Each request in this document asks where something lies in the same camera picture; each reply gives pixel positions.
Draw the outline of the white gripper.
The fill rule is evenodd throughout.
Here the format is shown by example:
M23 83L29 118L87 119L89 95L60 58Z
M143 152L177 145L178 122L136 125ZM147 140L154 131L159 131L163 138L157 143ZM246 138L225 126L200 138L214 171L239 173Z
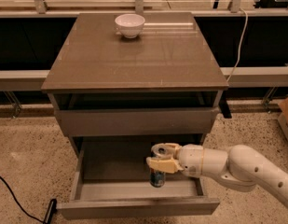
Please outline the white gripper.
M168 174L181 171L183 175L195 178L201 176L204 158L203 146L186 145L181 147L176 143L159 143L153 145L151 151L155 157L176 157L178 153L179 161L173 158L163 160L148 157L146 163L151 169Z

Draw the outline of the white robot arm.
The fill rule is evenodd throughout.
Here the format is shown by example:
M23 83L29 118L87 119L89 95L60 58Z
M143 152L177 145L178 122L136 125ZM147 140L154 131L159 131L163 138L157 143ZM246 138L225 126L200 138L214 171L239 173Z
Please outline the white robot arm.
M236 145L224 151L193 144L160 143L153 145L151 152L146 163L153 171L206 176L241 192L258 185L288 209L288 174L251 147Z

